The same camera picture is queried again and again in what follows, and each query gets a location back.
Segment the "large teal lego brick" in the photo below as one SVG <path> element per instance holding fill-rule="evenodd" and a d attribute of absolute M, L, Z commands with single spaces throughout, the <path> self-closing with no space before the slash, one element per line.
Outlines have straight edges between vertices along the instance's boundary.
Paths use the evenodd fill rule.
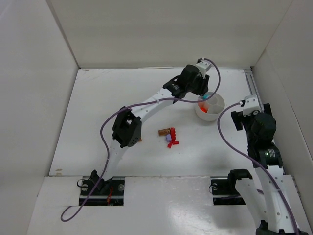
<path fill-rule="evenodd" d="M 211 96 L 211 94 L 205 94 L 205 95 L 202 97 L 202 99 L 203 99 L 203 100 L 207 100 L 210 96 Z"/>

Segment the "tan lego plate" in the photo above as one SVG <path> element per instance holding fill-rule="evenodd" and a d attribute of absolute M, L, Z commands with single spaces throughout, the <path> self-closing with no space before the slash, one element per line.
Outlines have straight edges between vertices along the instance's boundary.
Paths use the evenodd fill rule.
<path fill-rule="evenodd" d="M 168 134 L 171 134 L 171 129 L 170 128 L 158 130 L 158 135 L 159 136 L 166 136 Z"/>

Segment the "lavender lego brick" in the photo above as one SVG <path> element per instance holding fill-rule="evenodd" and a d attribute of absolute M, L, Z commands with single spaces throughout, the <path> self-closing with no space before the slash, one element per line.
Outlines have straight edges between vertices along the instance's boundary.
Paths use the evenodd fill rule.
<path fill-rule="evenodd" d="M 167 141 L 167 142 L 171 142 L 171 141 L 172 141 L 172 137 L 171 137 L 170 134 L 167 134 L 167 135 L 166 135 L 166 141 Z"/>

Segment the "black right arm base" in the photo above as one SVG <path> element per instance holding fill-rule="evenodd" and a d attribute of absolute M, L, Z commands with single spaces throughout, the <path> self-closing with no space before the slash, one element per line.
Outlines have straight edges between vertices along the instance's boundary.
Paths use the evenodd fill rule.
<path fill-rule="evenodd" d="M 213 195 L 213 205 L 245 205 L 243 197 L 235 189 L 237 181 L 243 178 L 252 179 L 252 175 L 247 169 L 233 169 L 227 176 L 210 177 L 209 191 Z"/>

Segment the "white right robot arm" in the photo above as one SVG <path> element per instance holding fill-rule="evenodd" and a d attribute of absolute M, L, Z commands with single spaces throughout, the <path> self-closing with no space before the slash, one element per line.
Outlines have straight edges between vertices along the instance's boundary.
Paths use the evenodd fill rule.
<path fill-rule="evenodd" d="M 247 153 L 236 149 L 252 161 L 261 183 L 258 190 L 246 169 L 231 170 L 228 181 L 246 203 L 255 222 L 257 235 L 305 235 L 299 228 L 289 205 L 284 186 L 283 162 L 273 142 L 276 120 L 269 104 L 261 109 L 256 99 L 237 103 L 242 110 L 231 112 L 237 130 L 245 130 Z"/>

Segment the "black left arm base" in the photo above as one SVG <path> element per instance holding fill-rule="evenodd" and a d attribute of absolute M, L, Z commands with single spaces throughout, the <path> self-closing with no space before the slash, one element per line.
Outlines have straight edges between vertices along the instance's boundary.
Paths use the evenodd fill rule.
<path fill-rule="evenodd" d="M 79 205 L 88 197 L 95 183 L 100 179 L 97 171 L 91 172 L 86 178 L 79 179 L 76 183 L 80 188 Z M 125 177 L 113 177 L 107 181 L 103 179 L 88 197 L 85 206 L 123 206 L 124 205 Z"/>

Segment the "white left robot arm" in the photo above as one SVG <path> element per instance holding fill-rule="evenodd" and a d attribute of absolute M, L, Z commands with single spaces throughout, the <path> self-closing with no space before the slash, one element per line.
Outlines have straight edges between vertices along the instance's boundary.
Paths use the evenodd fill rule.
<path fill-rule="evenodd" d="M 187 65 L 180 75 L 172 78 L 142 106 L 121 108 L 117 114 L 112 130 L 112 141 L 109 147 L 109 160 L 102 179 L 110 180 L 126 150 L 139 142 L 142 124 L 161 109 L 183 99 L 187 93 L 204 95 L 208 92 L 209 76 L 206 74 L 212 63 L 201 61 L 195 65 Z"/>

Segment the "white round divided container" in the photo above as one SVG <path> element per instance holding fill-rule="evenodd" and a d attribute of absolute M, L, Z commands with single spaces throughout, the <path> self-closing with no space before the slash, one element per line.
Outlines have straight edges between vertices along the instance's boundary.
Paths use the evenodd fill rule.
<path fill-rule="evenodd" d="M 219 94 L 214 94 L 209 100 L 204 101 L 202 96 L 198 97 L 199 103 L 195 105 L 196 115 L 204 121 L 215 121 L 219 117 L 220 113 L 225 108 L 225 101 Z M 208 112 L 204 113 L 199 106 L 205 105 L 208 108 Z"/>

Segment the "aluminium rail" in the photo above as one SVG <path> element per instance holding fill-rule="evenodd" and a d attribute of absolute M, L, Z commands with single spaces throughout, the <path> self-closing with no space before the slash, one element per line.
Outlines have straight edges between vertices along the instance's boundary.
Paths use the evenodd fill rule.
<path fill-rule="evenodd" d="M 243 115 L 244 117 L 256 115 L 264 112 L 264 106 L 261 102 L 259 92 L 254 81 L 252 70 L 244 70 L 244 75 L 248 83 L 250 95 L 244 98 Z"/>

